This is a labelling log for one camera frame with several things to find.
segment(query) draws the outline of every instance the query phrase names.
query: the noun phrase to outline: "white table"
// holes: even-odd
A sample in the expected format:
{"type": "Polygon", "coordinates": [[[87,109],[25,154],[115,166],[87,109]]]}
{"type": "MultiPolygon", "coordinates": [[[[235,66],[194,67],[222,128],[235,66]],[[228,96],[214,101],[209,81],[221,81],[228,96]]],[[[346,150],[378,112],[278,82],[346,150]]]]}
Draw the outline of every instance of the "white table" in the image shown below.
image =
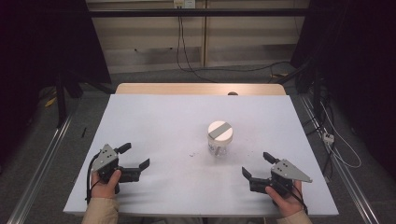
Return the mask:
{"type": "Polygon", "coordinates": [[[64,211],[86,210],[88,164],[104,144],[131,142],[120,165],[150,158],[140,181],[120,184],[120,213],[158,217],[269,217],[278,215],[268,195],[249,191],[242,176],[267,178],[267,151],[287,159],[314,181],[303,184],[311,216],[338,215],[289,96],[112,95],[64,211]],[[207,149],[207,126],[223,119],[233,126],[228,154],[207,149]]]}

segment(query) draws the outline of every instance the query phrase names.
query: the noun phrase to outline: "beige sleeve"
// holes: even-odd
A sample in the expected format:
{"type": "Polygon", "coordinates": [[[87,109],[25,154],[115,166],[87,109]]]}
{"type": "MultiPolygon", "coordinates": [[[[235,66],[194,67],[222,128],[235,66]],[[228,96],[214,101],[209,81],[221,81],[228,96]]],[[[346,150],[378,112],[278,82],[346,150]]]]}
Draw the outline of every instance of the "beige sleeve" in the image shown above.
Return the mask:
{"type": "Polygon", "coordinates": [[[289,217],[284,217],[277,220],[277,224],[312,224],[311,219],[302,210],[289,217]]]}
{"type": "Polygon", "coordinates": [[[85,211],[83,224],[116,224],[119,220],[119,204],[114,199],[91,198],[85,211]]]}

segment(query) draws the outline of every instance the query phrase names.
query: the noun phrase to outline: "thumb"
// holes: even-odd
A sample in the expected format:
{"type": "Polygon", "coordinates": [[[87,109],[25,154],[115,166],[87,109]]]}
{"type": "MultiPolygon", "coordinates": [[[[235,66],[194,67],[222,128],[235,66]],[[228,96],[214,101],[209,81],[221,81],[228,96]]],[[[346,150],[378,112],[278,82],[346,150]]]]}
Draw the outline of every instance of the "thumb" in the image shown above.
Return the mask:
{"type": "Polygon", "coordinates": [[[119,183],[120,177],[121,177],[121,170],[114,171],[113,175],[110,177],[110,180],[108,180],[107,185],[114,189],[116,185],[119,183]]]}
{"type": "Polygon", "coordinates": [[[273,188],[266,187],[265,192],[276,202],[279,207],[282,207],[285,204],[285,200],[280,196],[273,188]]]}

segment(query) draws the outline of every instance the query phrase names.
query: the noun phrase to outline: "person's left hand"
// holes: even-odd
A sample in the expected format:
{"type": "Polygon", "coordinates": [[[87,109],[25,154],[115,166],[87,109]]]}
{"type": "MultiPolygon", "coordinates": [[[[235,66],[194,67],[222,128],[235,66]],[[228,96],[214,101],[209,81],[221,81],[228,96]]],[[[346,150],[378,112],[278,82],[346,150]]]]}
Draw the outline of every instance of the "person's left hand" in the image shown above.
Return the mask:
{"type": "Polygon", "coordinates": [[[93,198],[108,198],[113,199],[115,197],[115,187],[119,183],[121,177],[121,171],[114,171],[113,175],[110,177],[110,180],[107,184],[104,184],[100,181],[99,174],[97,172],[93,172],[91,174],[91,196],[93,198]]]}

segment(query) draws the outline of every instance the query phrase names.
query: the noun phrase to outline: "white lid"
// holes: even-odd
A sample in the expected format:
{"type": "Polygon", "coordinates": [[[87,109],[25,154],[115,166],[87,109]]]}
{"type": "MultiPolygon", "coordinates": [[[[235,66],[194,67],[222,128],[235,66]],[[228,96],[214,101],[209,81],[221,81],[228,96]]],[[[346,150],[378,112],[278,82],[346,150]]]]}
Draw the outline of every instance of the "white lid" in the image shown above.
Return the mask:
{"type": "Polygon", "coordinates": [[[217,120],[207,128],[207,139],[211,144],[225,147],[233,140],[233,128],[229,123],[217,120]]]}

